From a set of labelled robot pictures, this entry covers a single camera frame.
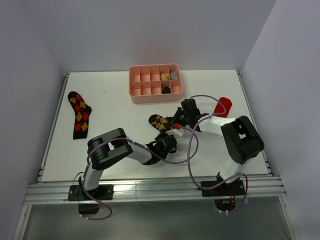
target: wall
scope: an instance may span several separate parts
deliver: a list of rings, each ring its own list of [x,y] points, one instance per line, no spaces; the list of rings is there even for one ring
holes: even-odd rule
[[[0,1],[0,236],[11,239],[41,165],[63,75],[18,0]]]
[[[21,0],[65,72],[241,69],[276,0]]]
[[[304,239],[320,236],[320,1],[278,0],[242,72]]]

